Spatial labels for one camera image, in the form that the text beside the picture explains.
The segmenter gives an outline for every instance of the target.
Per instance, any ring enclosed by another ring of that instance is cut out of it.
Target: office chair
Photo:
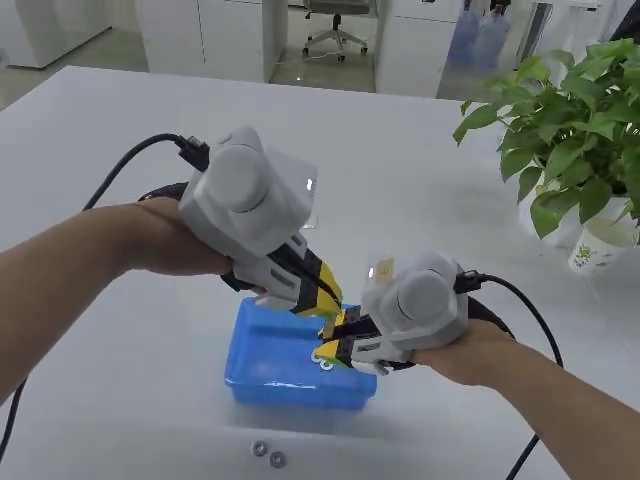
[[[336,42],[340,52],[344,51],[343,44],[347,41],[360,45],[362,47],[360,52],[363,55],[369,51],[367,42],[340,28],[342,15],[368,15],[371,11],[371,2],[369,0],[305,0],[304,6],[309,11],[307,18],[310,18],[312,13],[333,14],[333,26],[331,30],[321,31],[316,36],[308,36],[307,43],[304,44],[302,49],[302,55],[309,56],[309,47],[311,45],[328,39],[333,39]],[[344,63],[345,59],[344,54],[340,53],[338,55],[338,63]]]

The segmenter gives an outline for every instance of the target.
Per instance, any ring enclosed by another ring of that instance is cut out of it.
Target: metal washer
[[[256,457],[264,457],[269,452],[269,445],[263,440],[257,440],[251,445],[251,452]]]
[[[269,457],[269,463],[273,468],[282,468],[287,464],[287,457],[282,452],[273,452]]]

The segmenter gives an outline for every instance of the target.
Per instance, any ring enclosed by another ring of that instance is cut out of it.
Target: white cabinet
[[[138,0],[149,70],[269,81],[284,50],[282,0]]]
[[[0,0],[9,64],[43,68],[109,28],[104,0]]]
[[[198,0],[138,0],[149,70],[179,75],[204,75]]]
[[[381,10],[382,42],[376,53],[378,93],[435,98],[460,4],[397,0]]]

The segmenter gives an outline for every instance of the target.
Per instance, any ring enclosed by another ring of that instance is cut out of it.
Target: water bottle
[[[471,66],[473,61],[473,44],[478,36],[480,15],[472,10],[463,10],[458,17],[453,32],[447,60],[455,65]]]
[[[479,70],[495,70],[507,34],[511,29],[509,21],[496,7],[480,22],[478,37],[473,47],[473,65]]]

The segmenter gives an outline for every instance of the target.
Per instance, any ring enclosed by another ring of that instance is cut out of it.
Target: table surface
[[[634,254],[592,282],[517,223],[497,131],[456,148],[458,102],[68,67],[0,114],[0,249],[78,211],[131,146],[160,132],[210,142],[252,125],[320,169],[306,231],[346,300],[368,256],[443,251],[518,285],[547,318],[567,367],[640,407]],[[144,152],[103,204],[185,180],[171,145]],[[478,297],[549,352],[527,310]],[[207,278],[131,273],[111,285],[33,372],[6,478],[85,480],[502,478],[531,431],[506,402],[423,368],[390,375],[358,414],[241,407],[223,383],[241,298]],[[0,410],[2,418],[7,405]],[[250,453],[285,452],[275,470]],[[564,478],[544,447],[522,479]]]

